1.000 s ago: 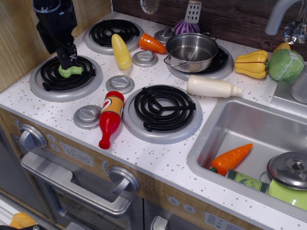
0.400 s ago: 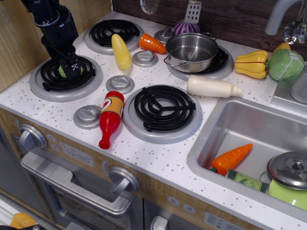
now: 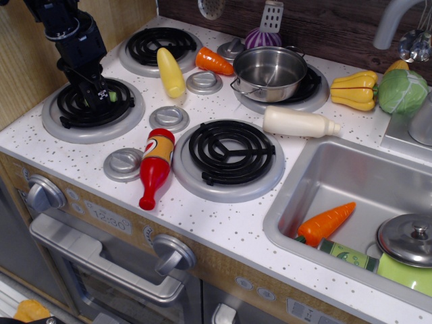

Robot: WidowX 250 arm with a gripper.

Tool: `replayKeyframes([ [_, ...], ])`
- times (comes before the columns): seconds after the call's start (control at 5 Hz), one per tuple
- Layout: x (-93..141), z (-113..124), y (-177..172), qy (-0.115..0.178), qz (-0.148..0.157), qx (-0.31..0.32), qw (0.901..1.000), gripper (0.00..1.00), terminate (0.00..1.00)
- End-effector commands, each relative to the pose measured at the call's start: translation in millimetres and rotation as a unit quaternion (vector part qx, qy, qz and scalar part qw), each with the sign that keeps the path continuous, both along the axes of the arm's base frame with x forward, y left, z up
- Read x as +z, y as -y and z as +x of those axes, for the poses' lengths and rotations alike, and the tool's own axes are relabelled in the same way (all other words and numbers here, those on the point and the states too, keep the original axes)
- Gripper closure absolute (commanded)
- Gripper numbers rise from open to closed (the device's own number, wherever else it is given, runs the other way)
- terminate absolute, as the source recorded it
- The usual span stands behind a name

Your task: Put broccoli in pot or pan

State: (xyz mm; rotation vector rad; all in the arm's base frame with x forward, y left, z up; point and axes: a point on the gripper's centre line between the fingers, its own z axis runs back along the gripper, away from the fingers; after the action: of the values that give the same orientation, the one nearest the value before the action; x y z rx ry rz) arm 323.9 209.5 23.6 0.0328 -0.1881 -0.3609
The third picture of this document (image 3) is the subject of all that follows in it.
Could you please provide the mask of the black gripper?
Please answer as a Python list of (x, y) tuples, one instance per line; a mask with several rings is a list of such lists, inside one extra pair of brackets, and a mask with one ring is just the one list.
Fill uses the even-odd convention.
[(75, 34), (55, 46), (61, 56), (57, 67), (78, 87), (84, 106), (94, 112), (106, 111), (110, 96), (108, 83), (101, 75), (101, 60), (107, 50), (97, 24), (82, 24)]

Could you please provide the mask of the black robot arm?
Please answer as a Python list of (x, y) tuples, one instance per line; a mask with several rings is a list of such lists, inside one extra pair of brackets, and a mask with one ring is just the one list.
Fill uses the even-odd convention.
[(94, 18), (78, 8), (77, 1), (26, 1), (45, 37), (60, 54), (57, 68), (94, 113), (109, 106), (109, 89), (102, 77), (101, 60), (107, 50)]

